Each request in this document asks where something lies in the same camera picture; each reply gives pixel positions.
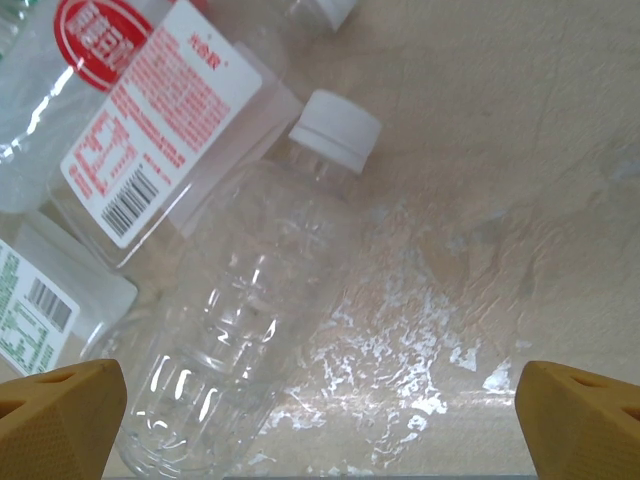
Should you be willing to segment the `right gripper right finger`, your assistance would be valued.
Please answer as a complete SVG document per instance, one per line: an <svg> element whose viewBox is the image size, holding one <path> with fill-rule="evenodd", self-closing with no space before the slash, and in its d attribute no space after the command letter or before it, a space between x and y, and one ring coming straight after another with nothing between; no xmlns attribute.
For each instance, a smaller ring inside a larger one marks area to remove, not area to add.
<svg viewBox="0 0 640 480"><path fill-rule="evenodd" d="M540 479L637 479L639 387L546 361L528 362L515 409Z"/></svg>

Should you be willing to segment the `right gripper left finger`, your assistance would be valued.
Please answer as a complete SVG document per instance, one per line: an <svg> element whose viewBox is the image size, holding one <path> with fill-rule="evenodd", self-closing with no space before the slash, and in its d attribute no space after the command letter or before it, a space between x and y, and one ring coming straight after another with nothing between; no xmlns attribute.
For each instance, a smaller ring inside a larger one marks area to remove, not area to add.
<svg viewBox="0 0 640 480"><path fill-rule="evenodd" d="M2 383L1 477L100 479L126 405L113 359Z"/></svg>

